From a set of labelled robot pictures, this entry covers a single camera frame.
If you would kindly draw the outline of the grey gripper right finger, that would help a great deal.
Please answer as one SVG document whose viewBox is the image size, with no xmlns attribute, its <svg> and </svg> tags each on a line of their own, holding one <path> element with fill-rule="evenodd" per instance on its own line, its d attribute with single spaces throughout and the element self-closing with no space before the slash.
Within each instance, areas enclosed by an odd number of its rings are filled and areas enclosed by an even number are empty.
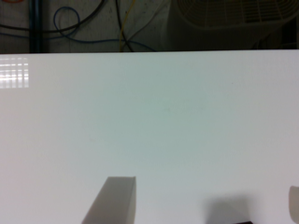
<svg viewBox="0 0 299 224">
<path fill-rule="evenodd" d="M 299 224 L 299 187 L 291 186 L 289 190 L 289 212 L 292 221 Z"/>
</svg>

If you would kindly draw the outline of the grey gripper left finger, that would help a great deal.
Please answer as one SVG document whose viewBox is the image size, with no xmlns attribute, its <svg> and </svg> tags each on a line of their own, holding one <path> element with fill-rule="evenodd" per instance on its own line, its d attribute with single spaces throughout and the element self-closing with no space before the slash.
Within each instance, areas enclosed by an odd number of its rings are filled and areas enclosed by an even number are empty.
<svg viewBox="0 0 299 224">
<path fill-rule="evenodd" d="M 135 224 L 135 177 L 110 176 L 81 224 Z"/>
</svg>

